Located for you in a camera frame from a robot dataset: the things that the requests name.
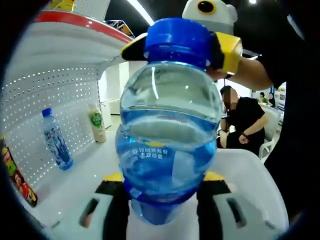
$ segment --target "robot eye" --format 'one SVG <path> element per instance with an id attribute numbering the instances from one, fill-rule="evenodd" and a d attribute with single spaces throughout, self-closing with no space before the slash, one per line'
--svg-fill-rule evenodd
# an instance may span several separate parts
<path id="1" fill-rule="evenodd" d="M 216 6 L 210 0 L 204 0 L 198 3 L 198 10 L 202 14 L 213 14 L 216 11 Z"/>

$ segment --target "ceiling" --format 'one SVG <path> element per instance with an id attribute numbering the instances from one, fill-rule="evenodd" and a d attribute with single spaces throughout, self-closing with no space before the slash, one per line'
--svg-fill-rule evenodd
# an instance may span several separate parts
<path id="1" fill-rule="evenodd" d="M 188 0 L 138 1 L 156 21 L 169 17 L 181 17 Z M 234 35 L 242 39 L 245 49 L 263 54 L 271 46 L 274 49 L 277 45 L 281 51 L 281 44 L 286 44 L 289 37 L 291 43 L 292 37 L 296 38 L 286 14 L 280 9 L 276 0 L 256 0 L 257 4 L 250 4 L 249 0 L 223 1 L 234 5 L 237 9 L 238 21 L 234 25 Z M 111 0 L 105 20 L 124 20 L 136 37 L 145 33 L 149 27 L 146 20 L 127 0 Z"/>

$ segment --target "perforated white panel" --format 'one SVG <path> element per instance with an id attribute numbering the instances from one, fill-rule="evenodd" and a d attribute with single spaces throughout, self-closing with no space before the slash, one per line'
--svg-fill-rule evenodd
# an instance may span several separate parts
<path id="1" fill-rule="evenodd" d="M 103 21 L 105 20 L 109 4 L 110 0 L 76 0 L 74 12 Z"/>
<path id="2" fill-rule="evenodd" d="M 37 187 L 55 160 L 45 142 L 42 110 L 52 108 L 71 153 L 93 141 L 87 103 L 98 103 L 97 69 L 51 69 L 7 79 L 1 90 L 1 133 L 26 180 Z"/>

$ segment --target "water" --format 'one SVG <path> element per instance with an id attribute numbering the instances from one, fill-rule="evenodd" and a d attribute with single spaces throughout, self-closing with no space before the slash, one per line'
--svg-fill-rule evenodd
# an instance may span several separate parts
<path id="1" fill-rule="evenodd" d="M 170 222 L 197 190 L 216 152 L 217 123 L 171 110 L 121 112 L 116 150 L 135 212 Z"/>
<path id="2" fill-rule="evenodd" d="M 56 120 L 52 115 L 43 118 L 43 133 L 58 167 L 64 171 L 69 169 L 74 161 L 70 156 L 60 127 L 56 124 Z"/>

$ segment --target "small water bottle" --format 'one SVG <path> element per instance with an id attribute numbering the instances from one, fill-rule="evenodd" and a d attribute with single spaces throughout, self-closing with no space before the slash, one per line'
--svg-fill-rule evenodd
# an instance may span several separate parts
<path id="1" fill-rule="evenodd" d="M 43 133 L 46 143 L 53 153 L 55 162 L 61 170 L 67 170 L 73 165 L 73 160 L 67 148 L 64 136 L 56 119 L 52 116 L 52 109 L 47 108 L 42 111 Z"/>
<path id="2" fill-rule="evenodd" d="M 212 38 L 195 21 L 168 18 L 148 30 L 148 64 L 121 97 L 116 151 L 134 212 L 170 222 L 197 191 L 216 152 L 222 102 L 206 67 Z"/>

